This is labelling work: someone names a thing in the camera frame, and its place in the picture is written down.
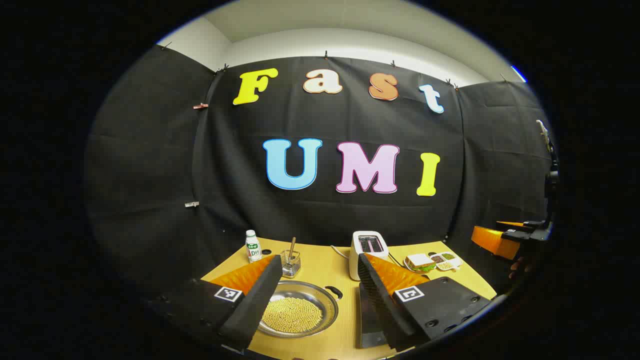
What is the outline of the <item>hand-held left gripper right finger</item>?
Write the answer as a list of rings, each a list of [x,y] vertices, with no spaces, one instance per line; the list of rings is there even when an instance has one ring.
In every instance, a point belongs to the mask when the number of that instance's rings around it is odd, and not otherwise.
[[[368,253],[358,256],[358,275],[387,344],[398,352],[450,337],[492,304],[448,276],[427,279]]]

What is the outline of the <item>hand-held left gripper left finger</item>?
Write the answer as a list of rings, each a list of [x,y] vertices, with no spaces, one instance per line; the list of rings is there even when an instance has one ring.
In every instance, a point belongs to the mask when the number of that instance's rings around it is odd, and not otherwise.
[[[280,255],[268,255],[222,276],[184,285],[150,300],[150,309],[207,346],[249,347],[282,276]]]

